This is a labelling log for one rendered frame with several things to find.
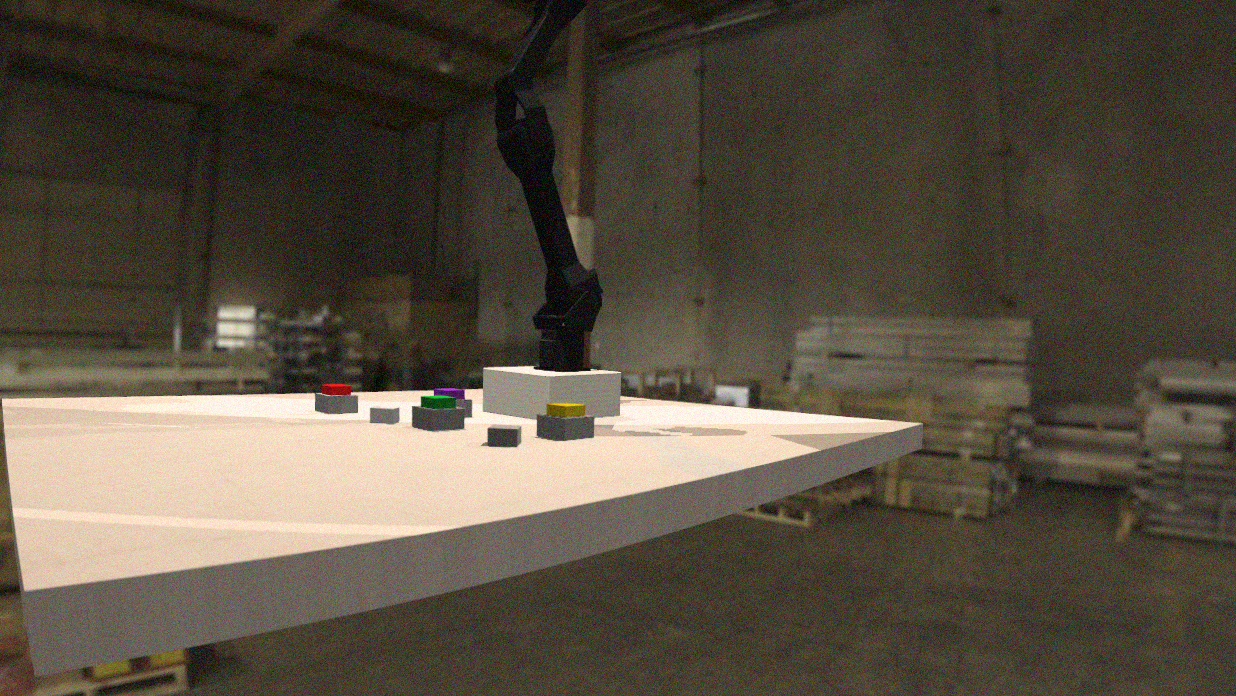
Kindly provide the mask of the yellow button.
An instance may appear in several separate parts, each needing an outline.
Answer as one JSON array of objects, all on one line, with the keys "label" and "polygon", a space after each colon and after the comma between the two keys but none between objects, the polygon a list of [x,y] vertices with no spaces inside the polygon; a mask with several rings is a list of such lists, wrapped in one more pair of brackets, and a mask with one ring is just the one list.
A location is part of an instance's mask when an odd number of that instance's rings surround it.
[{"label": "yellow button", "polygon": [[595,436],[595,417],[585,415],[585,405],[546,404],[548,414],[536,414],[536,436],[575,440]]}]

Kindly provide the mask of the green button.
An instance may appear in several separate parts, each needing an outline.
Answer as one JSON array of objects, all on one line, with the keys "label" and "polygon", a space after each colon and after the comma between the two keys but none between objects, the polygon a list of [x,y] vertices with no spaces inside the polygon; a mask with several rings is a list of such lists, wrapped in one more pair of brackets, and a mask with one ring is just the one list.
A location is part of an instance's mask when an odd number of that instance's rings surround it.
[{"label": "green button", "polygon": [[465,408],[456,407],[456,397],[421,396],[420,405],[412,405],[412,427],[433,431],[464,429]]}]

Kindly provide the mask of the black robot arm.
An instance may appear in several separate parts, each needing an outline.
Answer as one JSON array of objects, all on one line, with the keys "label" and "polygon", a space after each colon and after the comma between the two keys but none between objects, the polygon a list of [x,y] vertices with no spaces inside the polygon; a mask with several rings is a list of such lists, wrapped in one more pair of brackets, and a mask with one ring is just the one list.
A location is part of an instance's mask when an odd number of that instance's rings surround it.
[{"label": "black robot arm", "polygon": [[[561,28],[577,17],[588,0],[536,0],[527,35],[494,80],[497,145],[519,180],[548,265],[546,300],[533,316],[541,330],[539,366],[555,372],[583,368],[583,331],[592,331],[603,293],[595,268],[578,263],[552,163],[555,145],[545,105],[531,79]],[[517,101],[524,116],[515,121]],[[564,324],[564,326],[562,326]]]}]

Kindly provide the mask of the purple button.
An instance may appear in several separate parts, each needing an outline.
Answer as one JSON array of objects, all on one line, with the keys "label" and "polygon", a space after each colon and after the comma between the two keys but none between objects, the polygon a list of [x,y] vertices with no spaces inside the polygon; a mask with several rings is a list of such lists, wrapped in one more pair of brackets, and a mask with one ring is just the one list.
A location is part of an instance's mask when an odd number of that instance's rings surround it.
[{"label": "purple button", "polygon": [[445,388],[434,389],[434,396],[456,397],[456,407],[465,408],[465,418],[472,418],[473,399],[465,398],[465,389]]}]

